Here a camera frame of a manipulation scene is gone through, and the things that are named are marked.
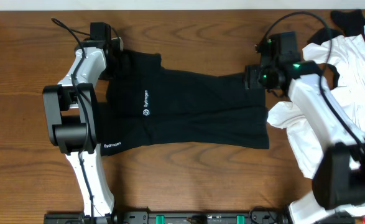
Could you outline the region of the black Sydrogen t-shirt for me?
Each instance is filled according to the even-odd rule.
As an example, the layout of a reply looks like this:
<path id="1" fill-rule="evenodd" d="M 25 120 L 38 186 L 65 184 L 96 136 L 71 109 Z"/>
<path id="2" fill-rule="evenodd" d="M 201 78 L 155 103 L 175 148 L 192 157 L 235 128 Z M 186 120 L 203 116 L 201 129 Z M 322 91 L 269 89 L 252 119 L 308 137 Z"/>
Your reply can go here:
<path id="1" fill-rule="evenodd" d="M 269 148 L 265 93 L 246 90 L 242 73 L 216 77 L 161 62 L 159 54 L 121 54 L 99 104 L 102 155 L 178 142 Z"/>

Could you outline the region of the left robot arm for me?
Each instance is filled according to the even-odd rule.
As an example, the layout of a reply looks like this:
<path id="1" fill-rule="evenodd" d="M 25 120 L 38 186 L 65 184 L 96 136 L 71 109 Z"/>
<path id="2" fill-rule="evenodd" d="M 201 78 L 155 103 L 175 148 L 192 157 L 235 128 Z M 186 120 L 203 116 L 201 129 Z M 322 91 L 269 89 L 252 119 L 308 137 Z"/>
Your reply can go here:
<path id="1" fill-rule="evenodd" d="M 65 155 L 73 168 L 84 203 L 77 217 L 52 215 L 55 223 L 114 223 L 111 193 L 101 158 L 101 128 L 95 87 L 123 51 L 120 38 L 85 40 L 75 49 L 68 73 L 42 92 L 50 142 Z"/>

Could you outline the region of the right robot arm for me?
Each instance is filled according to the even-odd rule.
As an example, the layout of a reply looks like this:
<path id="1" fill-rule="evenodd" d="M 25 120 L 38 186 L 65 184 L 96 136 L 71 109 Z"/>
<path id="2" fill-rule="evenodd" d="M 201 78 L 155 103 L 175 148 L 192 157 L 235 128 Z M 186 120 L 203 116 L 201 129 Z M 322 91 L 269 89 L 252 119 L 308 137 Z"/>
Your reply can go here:
<path id="1" fill-rule="evenodd" d="M 365 215 L 365 133 L 346 115 L 313 61 L 248 65 L 248 90 L 282 90 L 298 106 L 323 151 L 312 189 L 289 205 L 284 223 L 321 223 L 339 212 Z"/>

